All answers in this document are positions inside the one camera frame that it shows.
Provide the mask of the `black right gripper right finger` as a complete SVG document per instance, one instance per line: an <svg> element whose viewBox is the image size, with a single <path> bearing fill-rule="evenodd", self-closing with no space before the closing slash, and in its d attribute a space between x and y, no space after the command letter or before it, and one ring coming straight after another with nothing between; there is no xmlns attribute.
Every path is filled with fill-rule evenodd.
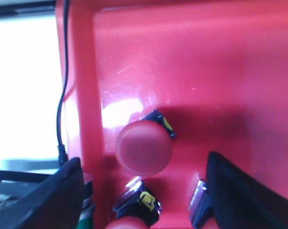
<svg viewBox="0 0 288 229"><path fill-rule="evenodd" d="M206 178L212 210L221 229L288 229L288 199L220 153L209 153Z"/></svg>

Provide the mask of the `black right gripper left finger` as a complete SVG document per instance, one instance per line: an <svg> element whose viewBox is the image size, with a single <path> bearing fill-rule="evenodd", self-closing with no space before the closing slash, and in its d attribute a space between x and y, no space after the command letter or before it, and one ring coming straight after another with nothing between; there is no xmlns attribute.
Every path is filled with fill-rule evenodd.
<svg viewBox="0 0 288 229"><path fill-rule="evenodd" d="M0 208L0 229L74 229L83 199L81 161L75 157L18 202Z"/></svg>

